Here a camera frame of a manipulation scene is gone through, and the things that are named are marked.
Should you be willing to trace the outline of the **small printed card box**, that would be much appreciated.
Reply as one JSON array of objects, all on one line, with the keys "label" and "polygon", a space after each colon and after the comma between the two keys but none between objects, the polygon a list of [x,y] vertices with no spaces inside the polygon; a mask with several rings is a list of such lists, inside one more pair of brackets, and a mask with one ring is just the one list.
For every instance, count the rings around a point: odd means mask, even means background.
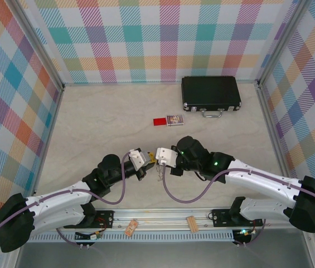
[{"label": "small printed card box", "polygon": [[185,124],[182,114],[171,114],[166,116],[167,126],[182,126]]}]

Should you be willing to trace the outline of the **printed wooden piece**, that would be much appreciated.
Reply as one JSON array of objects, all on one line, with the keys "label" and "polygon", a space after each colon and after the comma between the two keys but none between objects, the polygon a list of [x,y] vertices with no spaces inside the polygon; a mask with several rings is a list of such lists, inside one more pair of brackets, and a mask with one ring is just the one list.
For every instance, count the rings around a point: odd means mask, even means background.
[{"label": "printed wooden piece", "polygon": [[135,220],[135,219],[132,219],[128,226],[126,227],[125,229],[125,234],[128,236],[128,237],[132,237],[134,231],[137,229],[138,227],[138,222]]}]

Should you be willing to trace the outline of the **plain wooden block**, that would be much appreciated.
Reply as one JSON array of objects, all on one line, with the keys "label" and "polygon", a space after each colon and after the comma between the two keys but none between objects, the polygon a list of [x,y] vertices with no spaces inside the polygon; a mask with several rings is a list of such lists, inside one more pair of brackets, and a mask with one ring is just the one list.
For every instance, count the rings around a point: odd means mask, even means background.
[{"label": "plain wooden block", "polygon": [[198,224],[194,216],[189,216],[186,218],[186,220],[191,233],[196,233],[199,231]]}]

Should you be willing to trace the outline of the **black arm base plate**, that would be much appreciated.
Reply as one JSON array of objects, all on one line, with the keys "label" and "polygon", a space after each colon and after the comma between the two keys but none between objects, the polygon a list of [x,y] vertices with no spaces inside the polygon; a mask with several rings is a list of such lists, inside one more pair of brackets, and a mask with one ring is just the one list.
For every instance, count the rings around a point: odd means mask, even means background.
[{"label": "black arm base plate", "polygon": [[212,221],[214,227],[233,227],[234,222],[231,219],[228,209],[213,209]]},{"label": "black arm base plate", "polygon": [[90,227],[96,229],[112,229],[113,222],[114,222],[113,210],[97,210],[94,216],[94,220]]}]

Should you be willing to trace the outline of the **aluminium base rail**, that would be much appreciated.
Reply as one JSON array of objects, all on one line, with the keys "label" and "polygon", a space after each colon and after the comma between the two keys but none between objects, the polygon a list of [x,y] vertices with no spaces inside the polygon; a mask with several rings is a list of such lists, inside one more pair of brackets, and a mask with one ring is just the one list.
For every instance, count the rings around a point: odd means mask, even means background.
[{"label": "aluminium base rail", "polygon": [[[221,208],[151,208],[151,209],[97,209],[97,210],[113,210],[114,222],[113,228],[108,231],[122,231],[126,229],[129,222],[135,219],[138,222],[137,230],[139,231],[174,231],[182,230],[188,231],[189,227],[186,218],[194,216],[198,224],[199,230],[207,230],[213,228],[219,229],[252,229],[254,227],[261,227],[263,225],[262,219],[253,221],[245,221],[237,225],[234,223],[233,227],[214,227],[212,221],[213,209],[228,209],[228,207]],[[92,231],[99,230],[91,228],[90,225],[85,228],[75,228],[77,231]]]}]

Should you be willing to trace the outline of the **aluminium frame side rail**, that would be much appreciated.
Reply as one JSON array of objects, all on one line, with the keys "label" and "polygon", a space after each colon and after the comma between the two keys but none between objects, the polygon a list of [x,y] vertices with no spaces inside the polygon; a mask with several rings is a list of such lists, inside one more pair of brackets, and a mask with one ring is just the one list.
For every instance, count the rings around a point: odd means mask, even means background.
[{"label": "aluminium frame side rail", "polygon": [[256,94],[260,103],[261,111],[264,116],[266,128],[268,130],[268,134],[270,137],[270,141],[272,144],[272,148],[275,153],[275,157],[282,175],[290,176],[289,167],[286,161],[286,158],[283,154],[283,148],[280,143],[280,139],[278,136],[277,128],[274,124],[271,110],[266,101],[266,96],[264,94],[263,88],[258,82],[255,83]]},{"label": "aluminium frame side rail", "polygon": [[40,178],[41,178],[41,175],[42,175],[42,171],[43,171],[43,167],[44,167],[44,164],[45,164],[45,160],[46,160],[46,157],[47,157],[47,154],[48,154],[48,151],[49,151],[49,145],[50,145],[51,138],[52,138],[52,135],[53,135],[53,132],[54,132],[54,127],[55,127],[55,124],[56,124],[57,116],[58,116],[58,113],[59,113],[59,110],[60,110],[60,106],[61,106],[61,103],[62,103],[62,99],[63,99],[63,96],[64,96],[65,88],[66,88],[65,85],[63,85],[63,88],[61,89],[61,91],[59,92],[59,95],[58,95],[56,107],[55,107],[55,110],[53,112],[52,120],[50,122],[49,132],[48,132],[48,135],[47,135],[46,143],[45,143],[45,145],[43,147],[42,156],[41,156],[41,160],[39,162],[37,174],[36,174],[36,177],[35,177],[35,179],[34,179],[34,181],[32,183],[32,187],[30,189],[30,194],[31,195],[35,195],[36,192],[37,192],[37,189],[38,189],[38,185],[39,185]]}]

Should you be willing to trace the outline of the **aluminium frame post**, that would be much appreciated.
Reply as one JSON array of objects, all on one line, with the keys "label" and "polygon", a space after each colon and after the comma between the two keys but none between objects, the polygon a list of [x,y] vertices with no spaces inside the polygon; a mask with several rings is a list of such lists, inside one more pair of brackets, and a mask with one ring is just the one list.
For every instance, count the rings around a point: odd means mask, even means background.
[{"label": "aluminium frame post", "polygon": [[60,78],[56,68],[54,67],[53,62],[51,61],[51,58],[46,52],[35,28],[33,27],[32,23],[29,21],[25,13],[25,10],[21,6],[19,0],[6,0],[6,3],[9,5],[15,18],[18,20],[18,23],[22,27],[33,49],[37,52],[38,57],[42,61],[42,64],[46,68],[50,78],[52,79],[54,84],[58,87],[59,92],[64,91],[64,83],[62,82],[62,79]]},{"label": "aluminium frame post", "polygon": [[268,36],[265,48],[261,53],[261,59],[258,62],[256,71],[254,71],[255,74],[252,75],[255,83],[263,84],[270,75],[281,51],[289,42],[311,1],[284,0],[280,11],[277,13],[275,24]]}]

